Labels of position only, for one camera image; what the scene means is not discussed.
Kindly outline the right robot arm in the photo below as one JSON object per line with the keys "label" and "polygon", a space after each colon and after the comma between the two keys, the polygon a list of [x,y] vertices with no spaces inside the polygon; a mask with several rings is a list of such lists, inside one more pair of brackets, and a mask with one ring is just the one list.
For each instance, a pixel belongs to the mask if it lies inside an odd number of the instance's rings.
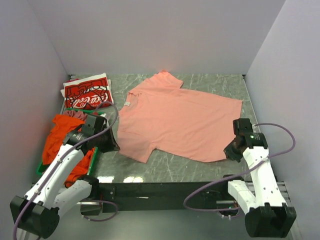
{"label": "right robot arm", "polygon": [[224,149],[227,158],[245,160],[254,190],[233,176],[219,187],[222,198],[234,198],[245,214],[245,228],[252,238],[285,238],[297,213],[288,206],[277,184],[269,158],[269,147],[263,133],[254,132],[248,118],[233,121],[235,138]]}

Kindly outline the pink t-shirt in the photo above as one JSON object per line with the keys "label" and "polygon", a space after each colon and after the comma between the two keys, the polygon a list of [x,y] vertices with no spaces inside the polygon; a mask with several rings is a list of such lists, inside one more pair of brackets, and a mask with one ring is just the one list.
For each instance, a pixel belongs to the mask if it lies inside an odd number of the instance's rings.
{"label": "pink t-shirt", "polygon": [[162,71],[128,92],[117,131],[122,155],[141,163],[156,149],[202,163],[225,158],[242,101],[182,86]]}

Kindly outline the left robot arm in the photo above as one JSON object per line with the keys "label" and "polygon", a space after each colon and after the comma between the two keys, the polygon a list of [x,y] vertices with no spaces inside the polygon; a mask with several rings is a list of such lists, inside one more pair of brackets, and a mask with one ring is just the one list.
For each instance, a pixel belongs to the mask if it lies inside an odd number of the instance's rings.
{"label": "left robot arm", "polygon": [[17,239],[18,229],[46,239],[55,231],[60,218],[78,202],[101,201],[99,180],[87,174],[66,190],[60,189],[89,150],[98,148],[105,153],[120,149],[112,126],[105,117],[89,114],[85,123],[66,134],[55,159],[38,182],[23,197],[11,200],[13,239]]}

